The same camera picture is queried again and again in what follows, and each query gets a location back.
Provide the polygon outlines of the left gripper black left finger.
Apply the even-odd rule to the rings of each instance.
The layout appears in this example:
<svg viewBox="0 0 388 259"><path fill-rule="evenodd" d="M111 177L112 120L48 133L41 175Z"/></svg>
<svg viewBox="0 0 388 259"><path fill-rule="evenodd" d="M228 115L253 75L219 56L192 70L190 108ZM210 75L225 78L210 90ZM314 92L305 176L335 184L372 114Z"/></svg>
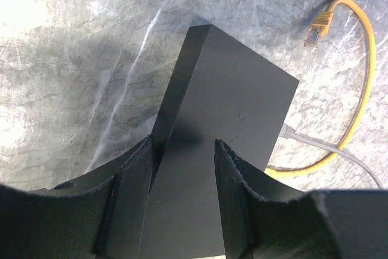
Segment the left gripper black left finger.
<svg viewBox="0 0 388 259"><path fill-rule="evenodd" d="M149 137L52 189L1 186L2 258L138 258L152 180Z"/></svg>

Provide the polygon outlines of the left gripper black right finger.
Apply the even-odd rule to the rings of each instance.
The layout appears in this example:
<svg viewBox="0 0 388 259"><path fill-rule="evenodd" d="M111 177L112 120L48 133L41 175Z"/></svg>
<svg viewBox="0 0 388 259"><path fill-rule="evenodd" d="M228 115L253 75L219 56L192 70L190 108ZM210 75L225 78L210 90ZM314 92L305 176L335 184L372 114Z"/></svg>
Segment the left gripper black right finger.
<svg viewBox="0 0 388 259"><path fill-rule="evenodd" d="M385 190L289 187L215 141L227 258L386 258Z"/></svg>

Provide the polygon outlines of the black network switch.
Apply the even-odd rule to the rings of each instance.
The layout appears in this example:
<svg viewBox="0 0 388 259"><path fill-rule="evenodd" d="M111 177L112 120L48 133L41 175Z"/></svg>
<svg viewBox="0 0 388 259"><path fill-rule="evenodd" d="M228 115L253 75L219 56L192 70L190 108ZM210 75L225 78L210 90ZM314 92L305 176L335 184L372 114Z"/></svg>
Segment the black network switch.
<svg viewBox="0 0 388 259"><path fill-rule="evenodd" d="M214 25L188 29L152 130L140 258L222 255L215 140L265 169L298 80Z"/></svg>

